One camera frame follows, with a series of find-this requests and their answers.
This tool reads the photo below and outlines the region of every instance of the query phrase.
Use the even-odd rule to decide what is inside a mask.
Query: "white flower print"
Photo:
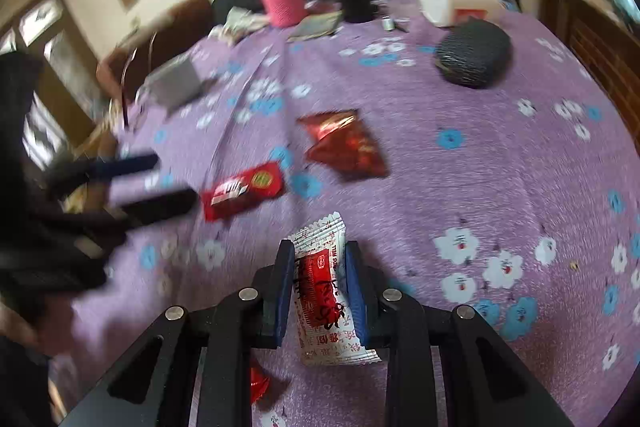
[[[171,259],[177,248],[178,236],[174,233],[162,242],[162,245],[160,246],[160,255],[163,259]]]
[[[533,116],[536,113],[536,108],[533,107],[531,101],[527,100],[526,98],[521,98],[518,100],[518,110],[524,116]]]
[[[241,109],[236,113],[236,121],[238,123],[247,123],[254,114],[248,109]]]
[[[206,115],[204,115],[203,117],[201,117],[197,122],[196,122],[196,127],[198,129],[204,129],[207,125],[209,125],[211,123],[211,120],[213,120],[213,116],[215,115],[215,113],[212,112],[208,112]]]
[[[469,229],[447,229],[442,237],[436,237],[433,244],[443,259],[453,264],[463,264],[467,259],[474,259],[480,241]]]
[[[160,179],[160,174],[151,174],[145,178],[145,189],[151,190],[156,185],[158,185],[158,180]]]
[[[168,297],[171,295],[171,291],[174,288],[173,283],[171,282],[171,277],[169,277],[166,273],[163,273],[158,279],[158,285],[156,289],[158,290],[158,295],[161,297]]]
[[[566,107],[572,113],[582,114],[582,106],[579,103],[573,102],[572,100],[564,100],[563,103],[564,107]]]
[[[618,344],[614,344],[607,349],[607,354],[602,359],[602,370],[608,371],[611,366],[616,362],[618,358],[618,353],[620,352],[620,346]]]
[[[220,241],[209,239],[205,243],[200,243],[196,247],[196,255],[198,262],[204,266],[207,271],[219,268],[225,259],[225,248]]]
[[[626,247],[622,243],[613,249],[611,267],[615,273],[622,273],[626,269]]]
[[[574,129],[575,134],[578,135],[578,138],[582,138],[585,142],[591,140],[591,133],[589,132],[589,129],[587,129],[581,123],[577,124]]]
[[[464,304],[476,293],[476,281],[463,273],[453,273],[440,281],[440,287],[449,302]]]
[[[305,98],[306,95],[309,94],[309,91],[311,91],[311,86],[300,84],[299,86],[296,86],[293,89],[291,89],[291,96],[293,98]]]
[[[500,250],[498,257],[489,258],[482,277],[491,288],[511,288],[522,277],[522,257]]]
[[[556,105],[554,105],[554,109],[556,110],[556,113],[562,116],[565,120],[571,120],[571,111],[566,108],[564,103],[556,103]]]
[[[271,66],[276,60],[280,58],[280,55],[273,55],[273,57],[265,58],[264,65]]]
[[[556,258],[556,240],[552,237],[541,237],[536,247],[536,259],[543,266],[551,264]]]
[[[401,52],[406,48],[406,44],[402,44],[402,42],[394,42],[393,44],[389,44],[386,47],[390,52],[396,53]]]
[[[631,286],[634,290],[640,289],[640,269],[638,268],[631,274]]]
[[[219,94],[210,94],[207,98],[205,98],[207,107],[213,106],[218,101],[219,98],[220,98]]]
[[[367,46],[362,50],[362,52],[365,55],[380,55],[384,51],[385,51],[385,45],[378,44],[378,43],[370,44],[369,46]]]
[[[274,80],[271,84],[269,84],[269,86],[267,86],[267,89],[265,89],[264,92],[267,95],[270,95],[270,94],[278,94],[281,90],[282,90],[282,86],[280,85],[280,83],[277,80]]]

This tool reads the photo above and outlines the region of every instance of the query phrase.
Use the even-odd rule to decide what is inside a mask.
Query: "floral pattern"
[[[634,290],[640,290],[640,269],[638,268],[631,274],[631,286]]]
[[[522,277],[522,257],[500,250],[497,257],[489,258],[482,277],[491,288],[511,288]]]
[[[626,268],[626,248],[622,243],[618,243],[613,249],[611,267],[615,273],[622,273]]]
[[[287,169],[293,166],[293,155],[286,147],[276,147],[274,148],[270,155],[270,161],[275,161],[280,164],[280,169],[286,171]]]
[[[553,237],[541,237],[538,246],[536,247],[536,259],[543,266],[548,266],[553,263],[556,258],[556,249],[558,245],[556,244],[556,240]]]
[[[617,190],[611,190],[608,195],[609,206],[616,214],[622,214],[625,211],[625,202]]]
[[[291,89],[291,96],[293,98],[305,98],[306,95],[309,94],[309,92],[311,92],[311,86],[301,84]]]
[[[488,299],[481,299],[474,308],[490,326],[495,326],[498,323],[498,319],[500,318],[499,304],[491,302]]]
[[[444,236],[433,240],[433,244],[440,257],[453,264],[463,264],[467,259],[476,258],[480,241],[469,229],[447,229]]]
[[[602,359],[602,370],[608,371],[611,369],[611,366],[616,362],[618,358],[618,353],[620,352],[620,346],[618,344],[614,344],[607,349],[604,358]]]
[[[631,255],[634,259],[640,259],[640,233],[631,236]]]
[[[362,53],[364,53],[365,55],[380,55],[384,51],[385,51],[384,44],[375,43],[375,44],[370,44],[369,46],[364,48],[362,50]]]
[[[533,297],[520,297],[510,306],[500,328],[500,336],[506,341],[515,341],[531,330],[538,318],[538,302]]]
[[[300,172],[291,177],[291,188],[300,197],[309,199],[320,195],[322,183],[311,174]]]
[[[205,270],[211,271],[214,268],[220,268],[225,260],[225,248],[220,241],[209,239],[204,243],[200,243],[196,247],[196,256],[198,262]]]
[[[533,116],[536,113],[536,108],[533,107],[533,104],[531,103],[530,100],[527,100],[526,98],[521,98],[518,100],[518,110],[524,115],[524,116]]]
[[[156,266],[156,248],[153,245],[146,245],[140,252],[140,266],[145,270],[153,270]]]
[[[436,143],[444,149],[457,149],[465,142],[465,137],[457,129],[444,129],[438,133]]]
[[[607,285],[604,290],[604,304],[602,305],[602,313],[608,317],[613,315],[618,305],[618,286],[615,284]]]
[[[476,293],[476,281],[463,273],[452,273],[440,281],[440,287],[449,302],[464,304]]]

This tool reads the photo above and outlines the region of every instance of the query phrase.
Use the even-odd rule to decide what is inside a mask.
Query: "bed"
[[[171,115],[129,109],[119,154],[155,150],[161,165],[114,182],[113,203],[180,184],[202,190],[269,159],[287,190],[229,223],[196,209],[131,234],[110,283],[73,303],[73,348],[55,362],[63,393],[78,399],[168,306],[215,304],[271,264],[282,238],[338,211],[366,263],[423,304],[475,306],[577,427],[600,424],[640,353],[633,140],[534,18],[501,15],[513,61],[496,86],[471,90],[433,65],[446,32],[417,7],[402,10],[407,34],[373,21],[293,44],[290,30],[272,28],[233,49],[203,39],[189,51],[198,74],[216,79],[203,97]],[[311,143],[295,119],[347,108],[379,142],[387,178],[344,183],[305,162]],[[255,353],[273,394],[254,406],[254,425],[382,425],[385,363],[304,365],[295,324],[292,313],[281,349]]]

